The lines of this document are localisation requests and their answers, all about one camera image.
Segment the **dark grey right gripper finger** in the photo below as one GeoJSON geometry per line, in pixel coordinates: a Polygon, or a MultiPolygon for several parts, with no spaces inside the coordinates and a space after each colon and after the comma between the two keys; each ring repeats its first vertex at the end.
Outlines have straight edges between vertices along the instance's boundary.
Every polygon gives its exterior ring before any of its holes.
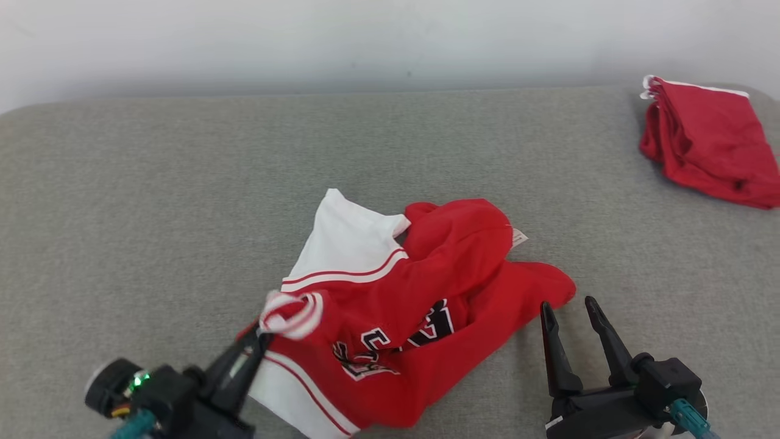
{"type": "Polygon", "coordinates": [[[631,367],[633,357],[593,296],[585,297],[585,306],[592,328],[600,337],[610,372],[610,386],[633,386],[637,375],[631,367]]]}
{"type": "Polygon", "coordinates": [[[565,348],[558,336],[558,322],[549,302],[540,309],[548,392],[553,398],[567,398],[583,390],[581,379],[573,372],[565,348]]]}

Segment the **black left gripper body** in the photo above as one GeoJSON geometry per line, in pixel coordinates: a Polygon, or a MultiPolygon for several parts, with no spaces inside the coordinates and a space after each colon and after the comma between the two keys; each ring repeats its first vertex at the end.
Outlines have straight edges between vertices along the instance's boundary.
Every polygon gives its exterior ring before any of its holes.
{"type": "Polygon", "coordinates": [[[207,373],[185,369],[195,394],[183,403],[183,421],[165,430],[165,438],[253,438],[254,426],[222,408],[222,397],[207,396],[207,373]]]}

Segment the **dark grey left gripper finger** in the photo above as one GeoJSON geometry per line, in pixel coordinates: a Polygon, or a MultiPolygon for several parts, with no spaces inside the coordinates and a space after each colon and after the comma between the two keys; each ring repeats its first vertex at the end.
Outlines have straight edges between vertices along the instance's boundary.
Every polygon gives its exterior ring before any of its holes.
{"type": "Polygon", "coordinates": [[[208,397],[246,397],[265,357],[269,335],[248,331],[207,368],[208,397]]]}
{"type": "Polygon", "coordinates": [[[230,348],[225,378],[222,380],[222,408],[237,416],[243,409],[272,334],[246,336],[230,348]]]}

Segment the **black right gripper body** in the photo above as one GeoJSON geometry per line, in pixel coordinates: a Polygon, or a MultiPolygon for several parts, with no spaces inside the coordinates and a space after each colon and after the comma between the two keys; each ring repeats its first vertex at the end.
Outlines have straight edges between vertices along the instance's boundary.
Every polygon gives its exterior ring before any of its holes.
{"type": "Polygon", "coordinates": [[[553,398],[548,438],[647,438],[660,425],[668,386],[652,381],[636,387],[583,391],[581,385],[549,381],[553,398]]]}

